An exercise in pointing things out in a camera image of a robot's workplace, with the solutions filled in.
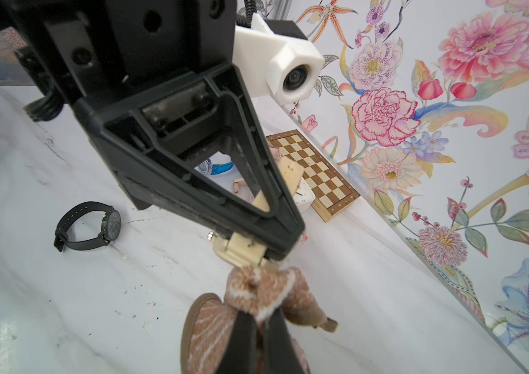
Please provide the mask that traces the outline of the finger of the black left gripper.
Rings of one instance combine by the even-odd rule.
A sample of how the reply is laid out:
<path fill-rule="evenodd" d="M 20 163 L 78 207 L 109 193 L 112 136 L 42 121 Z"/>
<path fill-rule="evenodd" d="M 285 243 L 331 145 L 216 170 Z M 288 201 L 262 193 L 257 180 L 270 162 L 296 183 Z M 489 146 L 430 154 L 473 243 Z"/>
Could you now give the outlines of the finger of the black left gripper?
<path fill-rule="evenodd" d="M 163 82 L 95 95 L 95 147 L 133 204 L 171 211 L 223 234 L 304 229 L 272 158 L 239 70 L 226 63 Z M 198 165 L 231 157 L 267 209 L 233 196 Z"/>
<path fill-rule="evenodd" d="M 251 204 L 195 168 L 216 153 L 231 157 L 254 195 L 278 190 L 272 158 L 250 101 L 192 104 L 174 122 L 151 123 L 134 101 L 80 100 L 74 114 L 133 204 L 160 207 L 229 237 L 255 217 Z"/>

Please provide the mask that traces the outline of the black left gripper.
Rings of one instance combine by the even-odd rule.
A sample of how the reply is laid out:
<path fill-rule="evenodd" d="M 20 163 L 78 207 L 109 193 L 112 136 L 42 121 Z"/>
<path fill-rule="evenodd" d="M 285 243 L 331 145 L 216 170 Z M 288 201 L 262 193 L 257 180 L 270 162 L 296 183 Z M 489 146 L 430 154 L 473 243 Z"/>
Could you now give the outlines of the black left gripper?
<path fill-rule="evenodd" d="M 106 90 L 144 90 L 183 73 L 229 63 L 235 1 L 5 1 L 27 42 L 17 57 L 43 93 L 25 107 L 57 117 Z"/>

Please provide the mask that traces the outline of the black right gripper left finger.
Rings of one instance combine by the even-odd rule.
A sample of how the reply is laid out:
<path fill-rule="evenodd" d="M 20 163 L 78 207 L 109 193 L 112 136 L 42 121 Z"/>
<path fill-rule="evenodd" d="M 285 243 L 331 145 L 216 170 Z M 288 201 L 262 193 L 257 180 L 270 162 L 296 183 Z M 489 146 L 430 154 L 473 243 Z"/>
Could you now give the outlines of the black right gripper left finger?
<path fill-rule="evenodd" d="M 248 313 L 238 312 L 216 374 L 257 372 L 257 323 Z"/>

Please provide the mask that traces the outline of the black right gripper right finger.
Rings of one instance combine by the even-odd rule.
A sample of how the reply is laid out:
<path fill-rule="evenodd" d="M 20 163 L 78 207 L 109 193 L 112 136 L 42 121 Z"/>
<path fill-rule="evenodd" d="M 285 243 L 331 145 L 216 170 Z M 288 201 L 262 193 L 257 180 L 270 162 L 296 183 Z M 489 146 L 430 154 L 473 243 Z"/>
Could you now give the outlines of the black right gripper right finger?
<path fill-rule="evenodd" d="M 265 373 L 304 374 L 281 308 L 264 323 L 262 336 Z"/>

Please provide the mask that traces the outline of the blue translucent wristwatch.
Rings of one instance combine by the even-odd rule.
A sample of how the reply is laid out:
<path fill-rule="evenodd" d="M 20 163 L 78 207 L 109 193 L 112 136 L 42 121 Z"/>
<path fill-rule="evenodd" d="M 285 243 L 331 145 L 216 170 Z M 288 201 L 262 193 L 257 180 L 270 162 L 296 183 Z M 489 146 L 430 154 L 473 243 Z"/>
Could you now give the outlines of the blue translucent wristwatch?
<path fill-rule="evenodd" d="M 231 171 L 235 167 L 233 161 L 228 161 L 223 164 L 214 163 L 211 158 L 207 158 L 205 161 L 201 162 L 195 168 L 203 175 L 221 175 Z"/>

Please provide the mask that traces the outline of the brown striped cloth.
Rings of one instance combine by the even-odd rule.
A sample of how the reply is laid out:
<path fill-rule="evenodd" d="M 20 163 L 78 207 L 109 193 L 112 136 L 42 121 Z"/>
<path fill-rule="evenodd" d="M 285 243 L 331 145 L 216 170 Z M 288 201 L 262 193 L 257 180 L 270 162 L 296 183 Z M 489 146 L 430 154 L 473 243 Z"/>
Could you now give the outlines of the brown striped cloth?
<path fill-rule="evenodd" d="M 288 324 L 319 328 L 328 333 L 338 322 L 320 308 L 310 292 L 302 271 L 291 266 L 281 271 L 245 266 L 228 276 L 225 295 L 207 293 L 191 305 L 180 344 L 180 368 L 183 373 L 215 373 L 224 355 L 238 312 L 248 313 L 257 323 L 257 372 L 264 372 L 264 323 L 281 308 Z M 292 338 L 304 373 L 310 372 L 306 355 Z"/>

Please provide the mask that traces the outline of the black band wristwatch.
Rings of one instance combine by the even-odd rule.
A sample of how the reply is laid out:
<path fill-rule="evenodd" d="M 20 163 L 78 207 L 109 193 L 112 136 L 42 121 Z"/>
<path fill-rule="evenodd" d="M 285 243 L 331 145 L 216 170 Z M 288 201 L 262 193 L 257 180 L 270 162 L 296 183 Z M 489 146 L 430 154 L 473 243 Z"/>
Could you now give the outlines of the black band wristwatch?
<path fill-rule="evenodd" d="M 53 246 L 58 252 L 98 249 L 115 241 L 121 232 L 122 218 L 115 207 L 87 201 L 72 207 L 59 220 Z"/>

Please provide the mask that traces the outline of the pink toy music box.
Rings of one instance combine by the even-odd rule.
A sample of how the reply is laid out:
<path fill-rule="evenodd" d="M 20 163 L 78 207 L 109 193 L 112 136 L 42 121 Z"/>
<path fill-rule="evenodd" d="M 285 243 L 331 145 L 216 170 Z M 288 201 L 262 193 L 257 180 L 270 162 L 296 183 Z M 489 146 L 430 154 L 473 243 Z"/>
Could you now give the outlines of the pink toy music box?
<path fill-rule="evenodd" d="M 245 179 L 235 179 L 232 183 L 232 191 L 240 199 L 243 199 L 250 204 L 253 202 L 253 193 L 248 187 Z"/>

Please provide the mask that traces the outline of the white square alarm clock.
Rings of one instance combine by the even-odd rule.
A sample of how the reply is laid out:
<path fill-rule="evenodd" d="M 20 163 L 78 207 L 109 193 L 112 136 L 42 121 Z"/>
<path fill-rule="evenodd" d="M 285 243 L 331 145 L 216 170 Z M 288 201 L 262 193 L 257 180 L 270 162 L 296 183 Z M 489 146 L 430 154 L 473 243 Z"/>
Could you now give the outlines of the white square alarm clock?
<path fill-rule="evenodd" d="M 296 193 L 293 195 L 293 201 L 300 213 L 305 213 L 312 206 L 316 196 L 307 183 L 302 181 Z"/>

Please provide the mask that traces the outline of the wooden chessboard box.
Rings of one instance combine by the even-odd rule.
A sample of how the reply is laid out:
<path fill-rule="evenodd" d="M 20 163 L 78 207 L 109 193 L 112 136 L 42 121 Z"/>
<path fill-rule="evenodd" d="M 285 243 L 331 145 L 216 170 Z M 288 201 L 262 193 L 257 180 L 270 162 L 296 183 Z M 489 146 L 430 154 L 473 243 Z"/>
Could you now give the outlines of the wooden chessboard box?
<path fill-rule="evenodd" d="M 298 130 L 267 136 L 270 145 L 304 167 L 303 179 L 314 193 L 311 206 L 324 222 L 340 214 L 360 194 Z"/>

